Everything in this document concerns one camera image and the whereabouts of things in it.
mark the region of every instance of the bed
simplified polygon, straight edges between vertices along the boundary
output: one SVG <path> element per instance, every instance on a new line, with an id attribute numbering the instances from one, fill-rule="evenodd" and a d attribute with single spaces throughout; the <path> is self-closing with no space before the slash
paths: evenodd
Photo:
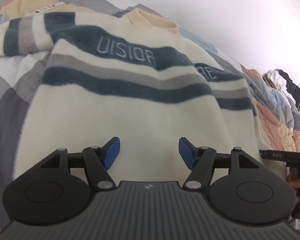
<path id="1" fill-rule="evenodd" d="M 50 12 L 98 12 L 120 18 L 135 8 L 162 17 L 154 10 L 130 0 L 9 0 L 0 5 L 0 24 L 19 17 Z M 300 152 L 300 115 L 291 100 L 268 87 L 258 71 L 241 65 L 181 27 L 179 33 L 204 49 L 225 73 L 246 81 L 249 88 L 247 97 L 253 111 L 251 129 L 258 149 Z M 42 50 L 22 56 L 0 57 L 0 228 L 9 223 L 2 206 L 2 192 L 14 179 L 20 134 L 42 82 L 50 52 Z M 269 166 L 283 179 L 287 175 L 283 163 Z"/>

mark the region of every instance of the blue gripper pad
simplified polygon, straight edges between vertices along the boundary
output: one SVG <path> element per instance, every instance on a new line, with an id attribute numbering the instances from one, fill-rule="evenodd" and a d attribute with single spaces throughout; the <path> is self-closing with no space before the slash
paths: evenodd
<path id="1" fill-rule="evenodd" d="M 188 169 L 192 170 L 196 164 L 194 159 L 194 152 L 182 138 L 179 139 L 179 153 Z"/>
<path id="2" fill-rule="evenodd" d="M 105 146 L 103 146 L 103 150 L 105 151 L 105 155 L 102 160 L 102 165 L 109 170 L 120 152 L 120 139 L 118 137 L 113 137 Z"/>

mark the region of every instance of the sweater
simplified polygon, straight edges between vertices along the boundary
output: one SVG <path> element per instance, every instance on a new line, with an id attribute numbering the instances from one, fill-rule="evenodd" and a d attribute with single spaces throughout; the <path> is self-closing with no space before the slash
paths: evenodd
<path id="1" fill-rule="evenodd" d="M 223 70 L 170 20 L 135 9 L 121 18 L 55 12 L 0 25 L 0 56 L 51 49 L 19 139 L 14 177 L 55 149 L 81 152 L 113 136 L 116 183 L 185 181 L 180 137 L 262 162 L 245 79 Z M 214 179 L 227 174 L 216 170 Z"/>

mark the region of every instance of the dark teal stripe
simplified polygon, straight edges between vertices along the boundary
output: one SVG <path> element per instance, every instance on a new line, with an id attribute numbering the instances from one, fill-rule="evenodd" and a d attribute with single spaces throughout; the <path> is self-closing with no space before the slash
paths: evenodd
<path id="1" fill-rule="evenodd" d="M 44 24 L 47 33 L 62 33 L 63 30 L 75 26 L 74 12 L 53 12 L 44 14 Z"/>
<path id="2" fill-rule="evenodd" d="M 9 27 L 4 36 L 3 53 L 5 56 L 12 57 L 20 55 L 18 33 L 21 18 L 13 19 L 9 23 Z"/>
<path id="3" fill-rule="evenodd" d="M 219 107 L 227 110 L 246 110 L 252 108 L 250 98 L 216 98 Z"/>
<path id="4" fill-rule="evenodd" d="M 64 39 L 84 52 L 101 58 L 145 65 L 158 71 L 172 66 L 194 65 L 185 55 L 172 47 L 150 48 L 129 43 L 91 25 L 75 26 L 75 14 L 67 12 L 44 15 L 46 30 L 54 43 Z"/>
<path id="5" fill-rule="evenodd" d="M 252 104 L 252 113 L 253 113 L 253 116 L 257 116 L 257 112 L 256 112 L 256 109 L 253 104 Z"/>
<path id="6" fill-rule="evenodd" d="M 208 82 L 224 82 L 244 79 L 243 76 L 233 74 L 222 69 L 214 68 L 204 63 L 197 63 L 194 64 L 194 66 Z"/>
<path id="7" fill-rule="evenodd" d="M 64 67 L 48 68 L 43 75 L 42 83 L 51 86 L 76 84 L 99 95 L 140 98 L 166 104 L 212 95 L 210 87 L 206 84 L 194 84 L 176 90 L 161 90 L 129 81 L 100 79 Z"/>

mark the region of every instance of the crumpled fabric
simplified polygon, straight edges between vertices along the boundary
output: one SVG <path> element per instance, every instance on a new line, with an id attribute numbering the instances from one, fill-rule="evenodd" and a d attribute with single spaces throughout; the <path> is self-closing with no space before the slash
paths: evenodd
<path id="1" fill-rule="evenodd" d="M 286 80 L 287 92 L 290 93 L 296 100 L 296 107 L 298 107 L 300 104 L 300 87 L 298 87 L 295 83 L 292 82 L 287 73 L 285 73 L 281 69 L 277 69 L 277 71 L 280 74 L 280 76 L 282 76 Z"/>
<path id="2" fill-rule="evenodd" d="M 291 100 L 296 103 L 296 100 L 293 96 L 287 91 L 287 81 L 279 74 L 276 70 L 269 70 L 266 74 L 266 77 L 272 81 L 276 89 L 284 93 L 286 97 L 291 98 Z"/>

